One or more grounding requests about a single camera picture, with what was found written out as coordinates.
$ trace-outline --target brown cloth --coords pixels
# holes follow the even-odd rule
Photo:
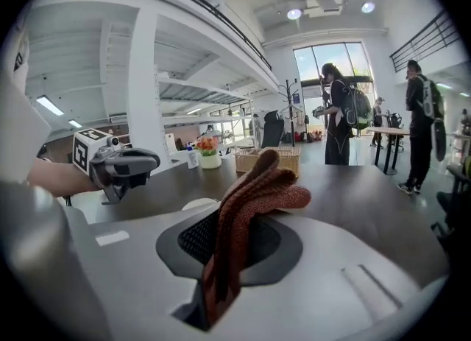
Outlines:
[[[265,151],[252,171],[240,177],[221,201],[216,250],[203,270],[210,326],[241,291],[239,273],[247,259],[250,220],[276,208],[303,208],[311,201],[309,190],[293,186],[296,175],[290,169],[278,169],[279,162],[275,150]]]

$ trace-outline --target dark tabletop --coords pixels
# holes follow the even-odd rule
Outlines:
[[[99,206],[97,222],[149,217],[181,210],[192,200],[220,200],[242,175],[233,158],[218,169],[176,166],[150,177],[118,205]],[[447,273],[445,254],[425,216],[376,166],[316,166],[302,172],[298,185],[311,191],[304,217],[339,226],[402,267],[420,286]]]

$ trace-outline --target ceiling light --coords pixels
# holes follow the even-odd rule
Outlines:
[[[375,9],[375,4],[373,2],[366,2],[361,6],[361,12],[369,14]]]
[[[298,10],[297,8],[294,8],[293,10],[288,11],[288,19],[290,20],[296,20],[301,17],[301,10]]]
[[[197,109],[190,110],[187,114],[195,113],[195,112],[197,112],[198,110],[201,110],[201,108],[197,108]]]
[[[451,88],[452,88],[452,87],[450,87],[449,85],[444,85],[443,83],[437,83],[436,85],[439,86],[439,87],[446,88],[446,89],[448,89],[448,90],[451,90]]]
[[[79,123],[78,123],[77,121],[75,121],[75,120],[68,120],[68,123],[69,123],[70,125],[72,125],[73,127],[76,127],[77,129],[80,129],[80,128],[82,127],[82,125],[79,124]]]
[[[49,109],[53,114],[57,116],[62,116],[64,114],[64,112],[62,112],[58,107],[51,103],[51,100],[49,100],[47,96],[39,96],[36,101],[43,107]]]

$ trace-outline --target white bottle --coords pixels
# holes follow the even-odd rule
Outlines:
[[[193,150],[193,147],[188,147],[188,168],[197,168],[199,166],[198,156],[196,155],[196,151]]]

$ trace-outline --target metal railing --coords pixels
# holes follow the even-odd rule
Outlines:
[[[195,3],[199,4],[199,6],[205,8],[208,10],[210,13],[212,13],[214,16],[216,16],[220,21],[222,21],[224,24],[226,24],[229,28],[231,28],[232,31],[234,31],[242,40],[244,40],[245,44],[251,48],[257,56],[265,63],[265,65],[268,66],[270,70],[272,70],[272,66],[268,63],[266,58],[260,53],[260,51],[257,49],[257,47],[253,44],[252,41],[249,40],[249,38],[232,22],[227,18],[226,15],[224,15],[221,11],[216,9],[212,4],[207,2],[206,0],[192,0]]]
[[[396,72],[406,68],[409,60],[423,60],[459,40],[458,31],[445,11],[441,11],[411,40],[390,55]]]

